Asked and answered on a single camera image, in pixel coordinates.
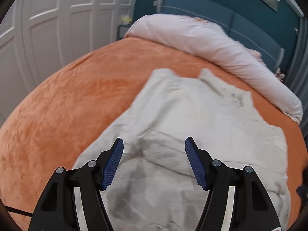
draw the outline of headboard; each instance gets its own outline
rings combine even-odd
[[[219,24],[229,37],[260,52],[272,72],[283,60],[284,49],[267,33],[233,10],[210,0],[158,0],[157,13],[200,17]]]

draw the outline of sticker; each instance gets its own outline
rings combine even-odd
[[[272,231],[281,231],[281,227],[278,227],[276,229],[273,229]]]

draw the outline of gray curtain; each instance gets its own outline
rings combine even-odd
[[[304,117],[300,127],[308,147],[308,21],[305,17],[300,19],[298,41],[285,85],[303,104]]]

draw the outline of black cable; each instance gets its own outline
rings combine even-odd
[[[32,217],[32,213],[28,213],[28,212],[25,212],[25,211],[22,211],[22,210],[19,210],[19,209],[16,209],[16,208],[8,207],[8,206],[5,206],[5,208],[7,209],[8,212]]]

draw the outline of teal wall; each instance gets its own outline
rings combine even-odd
[[[136,0],[134,20],[144,15],[154,14],[154,0]],[[286,70],[295,49],[297,35],[294,28],[299,25],[299,18],[283,0],[279,2],[278,12],[271,9],[262,0],[211,0],[244,16],[268,33],[285,49],[281,68]]]

